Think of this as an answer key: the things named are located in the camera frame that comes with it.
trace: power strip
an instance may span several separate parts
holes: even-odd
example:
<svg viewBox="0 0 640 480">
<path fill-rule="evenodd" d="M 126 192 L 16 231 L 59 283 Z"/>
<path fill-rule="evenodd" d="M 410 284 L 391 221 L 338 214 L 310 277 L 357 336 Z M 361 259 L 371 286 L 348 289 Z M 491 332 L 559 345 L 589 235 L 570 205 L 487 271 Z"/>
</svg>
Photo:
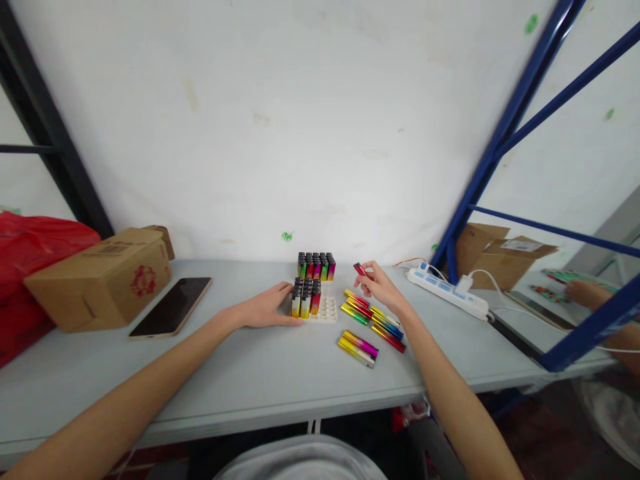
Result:
<svg viewBox="0 0 640 480">
<path fill-rule="evenodd" d="M 407 272 L 407 280 L 420 285 L 425 290 L 454 304 L 477 319 L 487 321 L 489 304 L 486 300 L 470 293 L 463 295 L 455 292 L 455 286 L 429 273 L 429 264 L 422 262 L 418 268 Z"/>
</svg>

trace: gray shirt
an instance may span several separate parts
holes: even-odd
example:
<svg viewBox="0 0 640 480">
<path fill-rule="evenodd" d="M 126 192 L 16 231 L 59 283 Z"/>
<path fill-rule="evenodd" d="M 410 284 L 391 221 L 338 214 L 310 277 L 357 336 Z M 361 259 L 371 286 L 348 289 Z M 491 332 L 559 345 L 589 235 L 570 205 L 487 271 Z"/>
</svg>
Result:
<svg viewBox="0 0 640 480">
<path fill-rule="evenodd" d="M 268 443 L 243 453 L 214 480 L 387 480 L 364 453 L 326 435 Z"/>
</svg>

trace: black metal frame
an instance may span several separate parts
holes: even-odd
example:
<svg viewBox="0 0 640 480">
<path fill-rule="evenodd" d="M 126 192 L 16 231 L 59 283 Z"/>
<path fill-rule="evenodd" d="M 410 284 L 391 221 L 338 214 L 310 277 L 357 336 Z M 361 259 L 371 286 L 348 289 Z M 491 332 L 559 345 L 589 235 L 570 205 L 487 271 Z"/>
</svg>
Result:
<svg viewBox="0 0 640 480">
<path fill-rule="evenodd" d="M 0 153 L 40 155 L 75 218 L 102 238 L 113 227 L 53 102 L 8 0 L 0 0 L 0 83 L 33 145 L 0 145 Z"/>
</svg>

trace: left hand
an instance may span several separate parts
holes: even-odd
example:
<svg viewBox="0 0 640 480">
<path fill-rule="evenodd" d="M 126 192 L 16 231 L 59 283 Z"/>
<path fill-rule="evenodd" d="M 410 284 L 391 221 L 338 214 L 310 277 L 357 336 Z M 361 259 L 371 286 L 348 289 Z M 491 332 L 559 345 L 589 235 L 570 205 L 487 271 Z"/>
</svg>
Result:
<svg viewBox="0 0 640 480">
<path fill-rule="evenodd" d="M 299 327 L 303 324 L 302 320 L 280 315 L 277 311 L 278 306 L 292 290 L 293 285 L 283 281 L 249 300 L 224 309 L 221 313 L 233 318 L 238 328 L 262 328 L 274 325 Z"/>
</svg>

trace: blue metal frame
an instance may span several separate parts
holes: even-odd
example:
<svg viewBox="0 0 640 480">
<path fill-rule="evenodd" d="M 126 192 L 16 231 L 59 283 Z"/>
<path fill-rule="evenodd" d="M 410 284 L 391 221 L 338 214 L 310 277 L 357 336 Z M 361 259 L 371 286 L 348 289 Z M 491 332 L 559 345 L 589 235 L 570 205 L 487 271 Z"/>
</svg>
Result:
<svg viewBox="0 0 640 480">
<path fill-rule="evenodd" d="M 498 125 L 489 141 L 489 144 L 478 164 L 476 170 L 467 186 L 467 190 L 460 200 L 460 204 L 453 214 L 453 218 L 435 252 L 431 262 L 440 270 L 444 268 L 446 250 L 449 242 L 453 240 L 455 243 L 462 230 L 464 230 L 471 211 L 468 205 L 474 205 L 480 200 L 480 196 L 484 192 L 489 180 L 500 161 L 495 152 L 504 144 L 518 128 L 522 121 L 531 100 L 542 83 L 542 80 L 553 62 L 562 42 L 571 30 L 573 22 L 576 20 L 580 8 L 584 5 L 585 0 L 558 0 L 555 8 L 551 12 L 549 21 L 545 29 L 540 35 L 540 40 L 535 46 L 531 58 L 525 67 L 520 80 L 505 108 L 505 112 L 500 118 Z M 449 280 L 456 284 L 457 276 L 452 276 L 449 272 Z"/>
<path fill-rule="evenodd" d="M 491 137 L 489 145 L 480 159 L 467 190 L 433 256 L 432 264 L 440 269 L 444 267 L 446 260 L 449 268 L 449 280 L 454 284 L 458 282 L 455 244 L 473 211 L 487 213 L 495 217 L 570 237 L 618 253 L 640 257 L 640 249 L 632 248 L 628 245 L 598 239 L 514 215 L 485 209 L 477 205 L 500 158 L 640 41 L 640 23 L 638 23 L 536 113 L 522 128 L 516 131 L 529 107 L 531 99 L 560 49 L 562 42 L 571 30 L 571 26 L 584 2 L 585 0 L 558 0 L 549 22 L 507 104 L 507 108 Z M 608 336 L 622 328 L 624 324 L 636 318 L 640 314 L 639 291 L 640 275 L 632 279 L 602 308 L 544 354 L 540 364 L 548 371 L 562 371 Z"/>
</svg>

